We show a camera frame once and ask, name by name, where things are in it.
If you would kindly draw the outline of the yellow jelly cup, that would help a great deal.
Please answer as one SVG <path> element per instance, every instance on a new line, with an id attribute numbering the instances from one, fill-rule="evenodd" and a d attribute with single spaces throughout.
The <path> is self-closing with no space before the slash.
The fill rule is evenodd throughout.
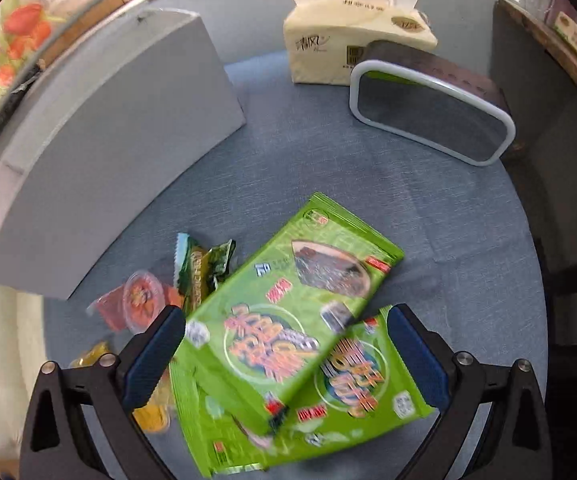
<path id="1" fill-rule="evenodd" d="M 80 368 L 92 365 L 105 353 L 110 353 L 110 346 L 106 341 L 100 341 L 90 350 L 75 358 L 70 366 Z M 132 412 L 144 434 L 162 434 L 170 427 L 168 405 L 162 399 L 163 392 L 164 390 L 157 386 L 151 399 L 142 408 L 136 408 Z"/>

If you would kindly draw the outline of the dark wooden side cabinet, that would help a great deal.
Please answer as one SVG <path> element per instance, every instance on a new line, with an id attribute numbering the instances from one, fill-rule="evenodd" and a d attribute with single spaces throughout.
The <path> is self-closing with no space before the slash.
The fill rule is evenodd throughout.
<path id="1" fill-rule="evenodd" d="M 516 139 L 503 157 L 526 209 L 545 279 L 551 341 L 577 344 L 577 81 L 563 45 L 506 0 L 492 11 L 490 76 Z"/>

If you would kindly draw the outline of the black white-rimmed speaker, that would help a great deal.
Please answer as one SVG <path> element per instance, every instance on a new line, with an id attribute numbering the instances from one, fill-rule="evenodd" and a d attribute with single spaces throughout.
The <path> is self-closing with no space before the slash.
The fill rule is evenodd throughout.
<path id="1" fill-rule="evenodd" d="M 349 108 L 395 133 L 476 167 L 496 162 L 516 138 L 499 86 L 433 53 L 375 40 L 351 70 Z"/>

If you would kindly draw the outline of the red jelly cup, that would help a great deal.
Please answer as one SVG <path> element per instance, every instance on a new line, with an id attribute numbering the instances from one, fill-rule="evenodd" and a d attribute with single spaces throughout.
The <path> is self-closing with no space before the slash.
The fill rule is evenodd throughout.
<path id="1" fill-rule="evenodd" d="M 167 306 L 182 307 L 183 297 L 174 287 L 162 283 L 148 271 L 131 274 L 124 284 L 92 301 L 87 315 L 98 315 L 113 332 L 147 330 Z"/>

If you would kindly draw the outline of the beige tissue pack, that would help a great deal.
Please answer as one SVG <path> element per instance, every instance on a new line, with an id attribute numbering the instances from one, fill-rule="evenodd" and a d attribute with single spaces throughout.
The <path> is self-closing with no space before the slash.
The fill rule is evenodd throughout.
<path id="1" fill-rule="evenodd" d="M 431 51 L 438 40 L 418 0 L 294 0 L 283 24 L 295 84 L 346 86 L 375 40 Z"/>

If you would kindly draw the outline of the blue tablecloth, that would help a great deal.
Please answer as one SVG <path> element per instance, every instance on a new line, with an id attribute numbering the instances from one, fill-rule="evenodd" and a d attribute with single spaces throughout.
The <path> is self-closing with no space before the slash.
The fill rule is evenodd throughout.
<path id="1" fill-rule="evenodd" d="M 478 168 L 357 122 L 343 87 L 303 86 L 283 52 L 226 70 L 246 124 L 153 200 L 72 296 L 46 300 L 48 357 L 70 364 L 113 333 L 90 303 L 147 270 L 174 275 L 179 233 L 235 240 L 244 262 L 322 192 L 404 252 L 372 300 L 408 304 L 456 350 L 509 365 L 527 359 L 547 379 L 545 301 L 523 205 L 501 162 Z"/>

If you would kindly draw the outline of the green seaweed snack bag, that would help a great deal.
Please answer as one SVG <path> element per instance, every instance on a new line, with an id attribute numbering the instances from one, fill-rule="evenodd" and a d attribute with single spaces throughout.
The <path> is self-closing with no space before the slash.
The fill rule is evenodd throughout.
<path id="1" fill-rule="evenodd" d="M 403 250 L 317 192 L 186 321 L 176 354 L 246 429 L 282 424 Z"/>

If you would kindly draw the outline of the white storage box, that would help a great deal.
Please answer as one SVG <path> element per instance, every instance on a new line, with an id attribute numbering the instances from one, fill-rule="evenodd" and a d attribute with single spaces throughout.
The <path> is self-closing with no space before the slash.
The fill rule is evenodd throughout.
<path id="1" fill-rule="evenodd" d="M 4 129 L 0 285 L 69 297 L 134 218 L 244 122 L 197 13 L 131 10 L 94 29 Z"/>

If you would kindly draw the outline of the small green snack packet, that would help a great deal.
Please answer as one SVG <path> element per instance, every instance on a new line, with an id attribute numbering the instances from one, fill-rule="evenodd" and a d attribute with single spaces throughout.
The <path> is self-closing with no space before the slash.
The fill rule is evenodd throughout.
<path id="1" fill-rule="evenodd" d="M 177 235 L 174 286 L 182 298 L 182 309 L 186 314 L 196 311 L 226 279 L 235 248 L 235 240 L 205 248 L 189 233 Z"/>

